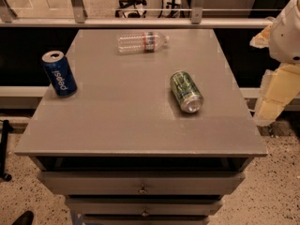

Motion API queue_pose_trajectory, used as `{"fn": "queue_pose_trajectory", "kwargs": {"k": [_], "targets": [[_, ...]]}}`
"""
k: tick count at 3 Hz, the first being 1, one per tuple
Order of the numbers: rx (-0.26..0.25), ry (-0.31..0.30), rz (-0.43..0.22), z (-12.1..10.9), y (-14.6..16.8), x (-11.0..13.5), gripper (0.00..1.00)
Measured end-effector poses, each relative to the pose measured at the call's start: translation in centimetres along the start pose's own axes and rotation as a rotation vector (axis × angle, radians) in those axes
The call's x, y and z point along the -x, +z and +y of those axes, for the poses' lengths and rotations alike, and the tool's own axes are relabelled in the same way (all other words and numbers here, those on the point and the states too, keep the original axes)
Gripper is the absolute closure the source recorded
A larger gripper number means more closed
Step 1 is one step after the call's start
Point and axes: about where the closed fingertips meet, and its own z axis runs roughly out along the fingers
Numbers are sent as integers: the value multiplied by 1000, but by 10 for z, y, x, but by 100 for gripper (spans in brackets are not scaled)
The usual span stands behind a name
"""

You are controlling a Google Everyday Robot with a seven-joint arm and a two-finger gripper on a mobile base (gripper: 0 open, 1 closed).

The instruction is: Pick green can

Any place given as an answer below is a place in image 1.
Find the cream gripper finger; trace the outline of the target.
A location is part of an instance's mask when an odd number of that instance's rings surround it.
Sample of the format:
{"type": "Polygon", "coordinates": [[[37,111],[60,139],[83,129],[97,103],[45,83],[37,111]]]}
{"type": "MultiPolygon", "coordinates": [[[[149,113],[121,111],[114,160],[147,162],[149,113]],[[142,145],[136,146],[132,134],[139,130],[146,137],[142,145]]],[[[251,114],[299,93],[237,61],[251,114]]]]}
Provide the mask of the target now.
{"type": "Polygon", "coordinates": [[[281,63],[262,76],[261,91],[253,119],[259,127],[267,127],[280,116],[285,107],[300,93],[300,66],[281,63]]]}

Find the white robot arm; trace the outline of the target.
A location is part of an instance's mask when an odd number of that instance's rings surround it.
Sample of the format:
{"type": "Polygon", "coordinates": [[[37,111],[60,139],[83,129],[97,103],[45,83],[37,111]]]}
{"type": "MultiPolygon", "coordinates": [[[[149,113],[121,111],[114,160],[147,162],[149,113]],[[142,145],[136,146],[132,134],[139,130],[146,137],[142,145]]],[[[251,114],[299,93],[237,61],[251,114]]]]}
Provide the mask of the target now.
{"type": "Polygon", "coordinates": [[[270,57],[280,63],[274,71],[264,72],[254,108],[256,125],[266,127],[300,93],[300,0],[290,0],[249,44],[268,48],[270,57]]]}

